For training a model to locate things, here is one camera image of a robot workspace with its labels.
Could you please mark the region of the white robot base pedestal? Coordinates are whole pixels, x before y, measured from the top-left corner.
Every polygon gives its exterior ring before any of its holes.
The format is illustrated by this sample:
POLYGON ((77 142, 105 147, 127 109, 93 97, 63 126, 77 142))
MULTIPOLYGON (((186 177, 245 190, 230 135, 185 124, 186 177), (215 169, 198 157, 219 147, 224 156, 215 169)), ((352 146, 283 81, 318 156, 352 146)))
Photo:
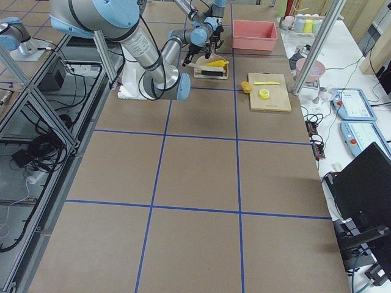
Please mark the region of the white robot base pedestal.
POLYGON ((143 83, 140 81, 142 75, 145 73, 144 69, 125 49, 123 49, 123 56, 125 57, 125 64, 121 75, 118 98, 138 100, 152 99, 152 97, 147 95, 143 88, 143 83))

